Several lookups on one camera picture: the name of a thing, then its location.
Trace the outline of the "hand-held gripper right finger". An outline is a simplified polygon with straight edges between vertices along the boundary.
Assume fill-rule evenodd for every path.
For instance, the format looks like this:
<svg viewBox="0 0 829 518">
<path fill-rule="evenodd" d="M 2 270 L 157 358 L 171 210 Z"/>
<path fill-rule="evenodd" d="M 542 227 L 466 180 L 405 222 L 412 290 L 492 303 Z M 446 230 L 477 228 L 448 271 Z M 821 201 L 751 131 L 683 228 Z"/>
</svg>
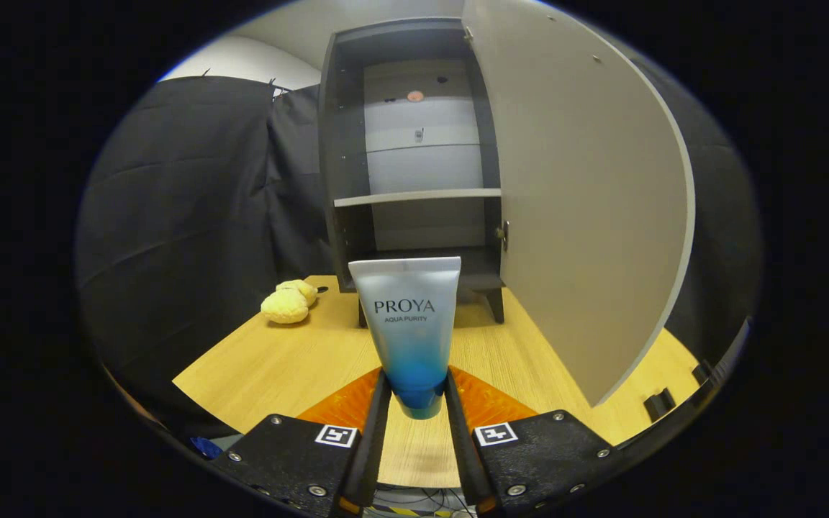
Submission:
<svg viewBox="0 0 829 518">
<path fill-rule="evenodd" d="M 538 413 L 462 368 L 444 387 L 458 478 L 480 517 L 553 517 L 626 455 L 563 409 Z"/>
</svg>

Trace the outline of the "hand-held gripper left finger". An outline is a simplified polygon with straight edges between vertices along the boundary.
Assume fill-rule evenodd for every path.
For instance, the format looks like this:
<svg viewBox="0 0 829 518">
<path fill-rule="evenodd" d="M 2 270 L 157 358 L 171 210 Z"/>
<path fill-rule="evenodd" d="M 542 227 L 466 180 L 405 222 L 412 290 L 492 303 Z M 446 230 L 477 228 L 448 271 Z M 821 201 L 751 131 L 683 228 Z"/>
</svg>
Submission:
<svg viewBox="0 0 829 518">
<path fill-rule="evenodd" d="M 342 425 L 271 414 L 208 463 L 276 517 L 360 517 L 373 502 L 391 387 L 382 368 L 348 384 L 361 413 Z"/>
</svg>

